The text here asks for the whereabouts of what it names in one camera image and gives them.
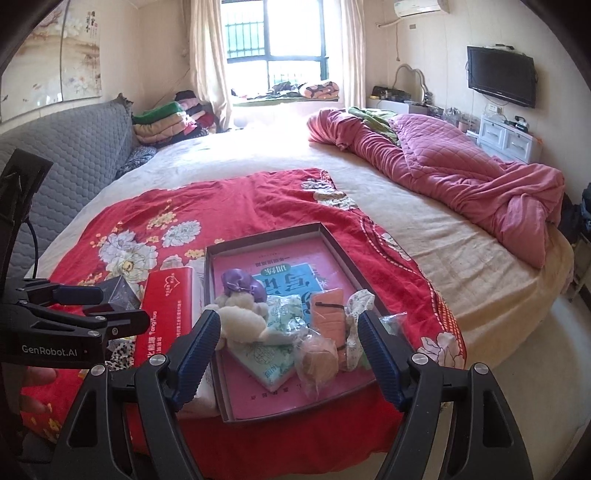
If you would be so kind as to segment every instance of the green blanket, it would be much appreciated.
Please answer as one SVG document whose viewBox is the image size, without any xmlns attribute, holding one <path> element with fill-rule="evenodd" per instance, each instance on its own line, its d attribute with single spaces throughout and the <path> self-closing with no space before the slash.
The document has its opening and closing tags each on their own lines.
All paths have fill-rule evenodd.
<svg viewBox="0 0 591 480">
<path fill-rule="evenodd" d="M 158 120 L 162 120 L 173 113 L 179 113 L 182 111 L 183 108 L 178 104 L 178 102 L 170 102 L 166 105 L 148 110 L 141 115 L 134 115 L 132 119 L 134 125 L 149 125 L 157 122 Z"/>
<path fill-rule="evenodd" d="M 374 108 L 357 108 L 352 106 L 349 108 L 349 113 L 363 120 L 373 132 L 383 135 L 389 139 L 397 147 L 400 146 L 398 135 L 390 128 L 388 119 L 396 115 L 394 112 L 388 110 L 377 110 Z"/>
</svg>

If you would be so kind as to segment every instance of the air conditioner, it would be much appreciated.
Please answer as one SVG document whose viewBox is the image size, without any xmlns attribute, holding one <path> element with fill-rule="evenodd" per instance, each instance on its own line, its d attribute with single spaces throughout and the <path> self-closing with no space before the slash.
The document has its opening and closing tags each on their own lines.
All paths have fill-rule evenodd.
<svg viewBox="0 0 591 480">
<path fill-rule="evenodd" d="M 428 12 L 447 12 L 447 0 L 400 0 L 394 4 L 396 15 L 400 18 Z"/>
</svg>

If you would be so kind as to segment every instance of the window pane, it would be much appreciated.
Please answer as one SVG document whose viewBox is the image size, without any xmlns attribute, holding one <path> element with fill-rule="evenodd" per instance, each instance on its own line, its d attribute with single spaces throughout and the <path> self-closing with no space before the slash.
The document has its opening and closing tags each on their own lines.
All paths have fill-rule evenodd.
<svg viewBox="0 0 591 480">
<path fill-rule="evenodd" d="M 264 20 L 262 0 L 222 4 L 227 58 L 265 54 Z"/>
<path fill-rule="evenodd" d="M 239 61 L 228 64 L 230 88 L 238 96 L 256 96 L 268 90 L 265 60 Z"/>
<path fill-rule="evenodd" d="M 271 55 L 321 55 L 318 0 L 268 0 L 268 11 Z"/>
<path fill-rule="evenodd" d="M 318 83 L 320 81 L 319 61 L 270 61 L 269 80 L 271 85 L 291 82 L 296 85 L 302 83 Z"/>
</svg>

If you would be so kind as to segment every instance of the beige curtain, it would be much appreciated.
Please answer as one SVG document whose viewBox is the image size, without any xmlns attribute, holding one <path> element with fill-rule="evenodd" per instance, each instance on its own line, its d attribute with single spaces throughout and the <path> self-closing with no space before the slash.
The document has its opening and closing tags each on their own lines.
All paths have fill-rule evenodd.
<svg viewBox="0 0 591 480">
<path fill-rule="evenodd" d="M 181 1 L 189 32 L 189 73 L 193 90 L 200 100 L 212 104 L 220 127 L 226 130 L 231 122 L 232 98 L 226 77 L 222 1 Z"/>
<path fill-rule="evenodd" d="M 365 107 L 365 17 L 363 0 L 337 0 L 340 3 L 343 38 L 342 101 L 345 108 Z"/>
</svg>

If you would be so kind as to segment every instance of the beige bed sheet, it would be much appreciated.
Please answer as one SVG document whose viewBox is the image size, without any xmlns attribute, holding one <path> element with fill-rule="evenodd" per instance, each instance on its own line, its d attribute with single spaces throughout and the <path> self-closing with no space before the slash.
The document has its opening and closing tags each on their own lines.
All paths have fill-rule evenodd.
<svg viewBox="0 0 591 480">
<path fill-rule="evenodd" d="M 546 316 L 569 275 L 573 251 L 555 228 L 545 268 L 533 269 L 477 226 L 396 185 L 356 155 L 309 143 L 300 124 L 212 135 L 161 150 L 78 214 L 41 257 L 39 276 L 50 275 L 87 224 L 120 200 L 196 181 L 311 167 L 327 170 L 416 260 L 456 316 L 469 364 L 494 367 L 510 356 Z"/>
</svg>

